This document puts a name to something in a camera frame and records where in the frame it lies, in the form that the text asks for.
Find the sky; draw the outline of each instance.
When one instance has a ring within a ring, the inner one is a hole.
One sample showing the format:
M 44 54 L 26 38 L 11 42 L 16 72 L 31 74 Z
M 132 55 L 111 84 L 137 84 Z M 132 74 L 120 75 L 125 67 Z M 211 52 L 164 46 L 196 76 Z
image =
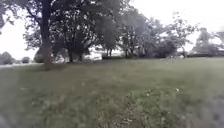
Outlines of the sky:
M 179 11 L 190 23 L 200 23 L 200 27 L 206 27 L 209 32 L 224 30 L 223 0 L 132 0 L 132 5 L 145 16 L 159 19 L 164 24 L 171 23 L 173 12 Z M 33 58 L 35 51 L 25 51 L 24 32 L 22 20 L 17 20 L 14 26 L 6 24 L 0 35 L 0 53 L 8 51 L 16 59 L 24 56 Z M 198 34 L 189 39 L 195 42 Z

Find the park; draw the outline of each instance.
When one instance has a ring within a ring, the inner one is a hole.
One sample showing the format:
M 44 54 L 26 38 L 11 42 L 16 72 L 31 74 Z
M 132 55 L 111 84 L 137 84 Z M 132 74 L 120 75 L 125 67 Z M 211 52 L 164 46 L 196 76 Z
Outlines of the park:
M 219 3 L 147 1 L 0 0 L 0 128 L 222 128 Z

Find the tree canopy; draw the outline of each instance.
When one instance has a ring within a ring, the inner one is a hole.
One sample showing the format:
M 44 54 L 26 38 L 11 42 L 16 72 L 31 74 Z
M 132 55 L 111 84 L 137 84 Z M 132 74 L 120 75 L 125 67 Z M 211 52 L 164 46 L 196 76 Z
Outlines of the tree canopy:
M 6 10 L 26 11 L 27 49 L 38 48 L 35 58 L 50 69 L 52 60 L 68 56 L 82 61 L 91 47 L 101 46 L 111 56 L 115 49 L 128 57 L 166 57 L 190 41 L 197 25 L 180 13 L 163 25 L 129 5 L 129 0 L 1 0 L 1 18 Z

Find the branch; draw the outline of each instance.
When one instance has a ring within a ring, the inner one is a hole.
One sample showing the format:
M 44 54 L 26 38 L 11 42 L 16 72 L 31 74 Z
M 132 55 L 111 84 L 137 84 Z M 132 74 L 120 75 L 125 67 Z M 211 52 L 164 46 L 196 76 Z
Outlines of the branch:
M 28 14 L 38 23 L 38 25 L 41 26 L 40 18 L 34 15 L 28 7 L 26 7 L 26 10 Z

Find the green lawn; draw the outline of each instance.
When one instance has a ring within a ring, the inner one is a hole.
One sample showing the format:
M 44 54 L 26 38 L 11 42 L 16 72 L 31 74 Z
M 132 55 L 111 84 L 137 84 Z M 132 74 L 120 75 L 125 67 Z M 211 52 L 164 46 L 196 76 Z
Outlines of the green lawn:
M 0 70 L 0 117 L 12 127 L 209 128 L 212 101 L 224 97 L 224 59 L 219 58 L 40 69 Z

